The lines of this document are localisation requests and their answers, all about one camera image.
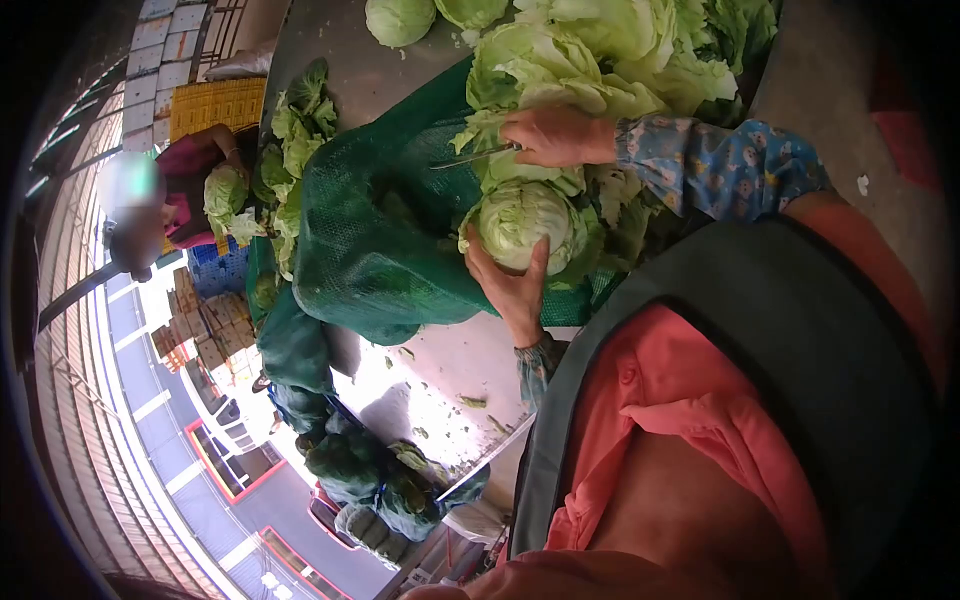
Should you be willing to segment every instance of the blue patterned sleeve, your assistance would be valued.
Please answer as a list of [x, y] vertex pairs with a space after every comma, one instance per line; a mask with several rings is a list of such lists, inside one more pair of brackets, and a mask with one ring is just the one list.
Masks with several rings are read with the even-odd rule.
[[733, 131], [692, 118], [621, 120], [616, 157], [679, 216], [693, 206], [717, 221], [752, 222], [833, 189], [809, 142], [753, 119]]
[[546, 394], [546, 386], [560, 365], [569, 342], [558, 342], [547, 332], [529, 348], [515, 348], [516, 369], [520, 375], [520, 399], [527, 411], [537, 412]]

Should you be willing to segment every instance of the blue plastic crate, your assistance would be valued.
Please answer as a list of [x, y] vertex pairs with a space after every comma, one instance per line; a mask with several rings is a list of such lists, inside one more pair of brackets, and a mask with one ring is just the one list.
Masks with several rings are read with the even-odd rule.
[[[228, 255], [240, 251], [240, 247], [237, 246], [236, 240], [234, 240], [232, 237], [227, 238], [227, 245], [229, 247]], [[221, 258], [220, 254], [217, 253], [216, 244], [203, 244], [202, 246], [194, 246], [190, 249], [190, 254], [193, 255], [193, 258], [198, 265], [203, 265]]]
[[[211, 246], [216, 254], [216, 246]], [[200, 262], [192, 252], [187, 258], [197, 295], [203, 299], [225, 292], [242, 293], [247, 285], [247, 259], [250, 247], [237, 248], [230, 240], [231, 252], [215, 259]]]

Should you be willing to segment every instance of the knife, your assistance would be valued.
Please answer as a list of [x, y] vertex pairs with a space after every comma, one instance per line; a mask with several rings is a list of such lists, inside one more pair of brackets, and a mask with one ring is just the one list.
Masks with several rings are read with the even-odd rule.
[[449, 167], [455, 167], [458, 164], [464, 164], [466, 162], [473, 162], [477, 158], [483, 158], [485, 156], [498, 155], [501, 152], [506, 152], [508, 150], [520, 150], [522, 146], [516, 144], [515, 142], [510, 142], [509, 144], [504, 144], [503, 146], [497, 146], [496, 148], [490, 148], [483, 152], [475, 152], [471, 155], [457, 156], [452, 160], [444, 160], [442, 162], [431, 162], [430, 168], [434, 170], [446, 169]]

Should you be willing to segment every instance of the maroon shirt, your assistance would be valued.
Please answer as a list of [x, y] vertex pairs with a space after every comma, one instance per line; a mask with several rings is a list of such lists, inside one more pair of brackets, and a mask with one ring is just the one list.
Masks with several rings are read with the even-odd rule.
[[164, 202], [177, 208], [173, 222], [165, 230], [174, 248], [183, 250], [216, 242], [204, 214], [204, 181], [223, 160], [219, 148], [213, 144], [198, 146], [190, 135], [174, 142], [156, 158], [167, 180]]

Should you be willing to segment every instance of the metal table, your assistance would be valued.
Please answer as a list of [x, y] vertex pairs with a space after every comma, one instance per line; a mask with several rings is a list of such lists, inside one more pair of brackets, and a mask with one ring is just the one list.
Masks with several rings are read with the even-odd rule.
[[[329, 64], [327, 90], [340, 115], [337, 131], [344, 132], [370, 123], [472, 53], [459, 28], [439, 13], [416, 44], [402, 51], [381, 46], [367, 31], [364, 4], [290, 3], [267, 79], [261, 142], [269, 135], [277, 93], [318, 57]], [[503, 21], [511, 20], [512, 11]], [[532, 422], [520, 404], [509, 332], [491, 315], [429, 325], [404, 349], [375, 347], [339, 327], [331, 327], [330, 338], [344, 405], [384, 443], [417, 444], [444, 467], [433, 478], [448, 491], [525, 436]], [[484, 398], [487, 408], [468, 408], [458, 395]]]

